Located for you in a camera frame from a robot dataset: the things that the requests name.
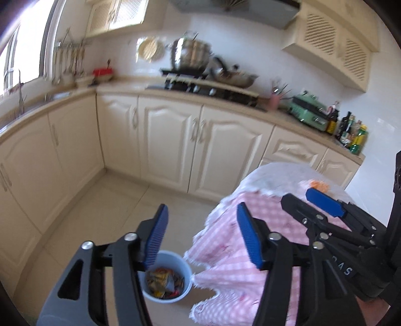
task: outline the kitchen cabinet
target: kitchen cabinet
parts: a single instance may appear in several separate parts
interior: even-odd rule
[[[96,100],[90,96],[49,113],[53,142],[75,196],[104,168]]]
[[[99,132],[106,167],[139,178],[137,104],[137,96],[97,96]]]
[[[363,0],[303,0],[332,17],[372,52],[379,51],[378,16]]]
[[[109,30],[113,3],[113,0],[103,0],[93,4],[86,29],[86,37],[96,36]]]
[[[317,171],[345,189],[358,168],[359,165],[355,162],[331,149],[327,149]]]
[[[261,159],[273,125],[204,106],[189,193],[220,201],[231,194]]]
[[[263,159],[271,162],[305,163],[316,170],[326,149],[306,137],[275,127]]]
[[[283,49],[325,71],[344,86],[366,91],[371,52],[341,23],[303,3],[286,31]]]
[[[0,280],[12,297],[41,234],[15,201],[2,175],[0,185]]]
[[[139,97],[142,179],[187,192],[201,106]]]
[[[163,26],[167,0],[104,0],[92,5],[86,37],[110,32],[157,30]]]
[[[42,233],[71,199],[47,116],[24,126],[1,144],[0,172],[18,204]]]

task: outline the window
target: window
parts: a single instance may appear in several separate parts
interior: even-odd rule
[[[20,26],[0,55],[0,71],[2,68],[4,73],[12,69],[15,71],[7,75],[4,87],[0,87],[0,94],[18,83],[18,69],[22,83],[44,74],[44,47],[56,3],[57,0],[39,0],[21,15]]]

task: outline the countertop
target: countertop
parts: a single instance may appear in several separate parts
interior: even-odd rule
[[[225,100],[220,100],[216,98],[200,96],[196,94],[176,92],[176,91],[165,91],[163,89],[146,89],[149,85],[157,84],[160,79],[156,82],[154,79],[144,79],[138,81],[116,81],[107,84],[102,84],[97,87],[98,94],[126,94],[126,95],[142,95],[142,96],[152,96],[152,97],[163,97],[172,100],[182,100],[185,102],[191,102],[196,104],[204,104],[207,106],[217,107],[219,109],[233,111],[245,116],[249,116],[258,120],[266,121],[271,124],[277,125],[294,133],[300,134],[306,138],[312,139],[317,143],[320,143],[335,152],[351,159],[358,165],[362,165],[365,156],[363,154],[354,155],[348,149],[344,148],[339,142],[334,138],[329,136],[324,132],[320,132],[313,129],[305,124],[297,121],[293,116],[277,111],[262,111],[254,108],[249,108],[244,105],[228,102]]]
[[[152,96],[152,97],[162,97],[169,98],[172,100],[181,100],[185,102],[213,106],[219,109],[228,110],[232,112],[236,112],[242,114],[244,116],[249,116],[258,120],[262,120],[294,133],[300,134],[306,138],[309,138],[317,143],[320,143],[335,152],[351,159],[358,165],[361,165],[365,159],[363,154],[359,156],[353,155],[346,148],[341,146],[336,139],[330,137],[328,134],[324,132],[320,132],[311,127],[308,127],[301,122],[297,121],[294,117],[284,113],[280,110],[264,112],[262,110],[257,110],[254,108],[249,108],[244,105],[235,104],[232,102],[210,98],[206,96],[200,96],[196,94],[189,94],[183,92],[176,91],[165,91],[163,89],[146,89],[149,85],[158,84],[160,86],[163,85],[163,78],[141,78],[141,79],[128,79],[128,80],[119,80],[112,81],[106,84],[101,84],[99,86],[85,88],[85,89],[77,89],[73,90],[71,95],[52,101],[48,104],[45,104],[37,109],[34,109],[23,116],[17,118],[12,123],[8,124],[6,127],[0,130],[0,144],[4,142],[9,136],[15,133],[17,130],[21,129],[24,125],[33,121],[34,119],[47,114],[49,111],[58,108],[61,105],[67,104],[76,99],[85,97],[90,94],[122,94],[122,95],[142,95],[142,96]]]

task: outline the candy wrapper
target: candy wrapper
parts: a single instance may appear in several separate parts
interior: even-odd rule
[[[151,294],[158,299],[174,299],[184,289],[184,278],[172,269],[163,267],[146,272],[146,282]]]

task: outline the louvered cabinet door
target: louvered cabinet door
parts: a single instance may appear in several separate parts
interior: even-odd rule
[[[371,52],[345,29],[341,36],[339,67],[350,79],[350,87],[366,91],[371,67]]]
[[[114,0],[104,0],[92,6],[89,16],[86,37],[95,36],[109,29]]]
[[[336,66],[341,26],[319,10],[303,4],[297,43]]]
[[[148,0],[116,0],[110,29],[141,24],[145,19]]]

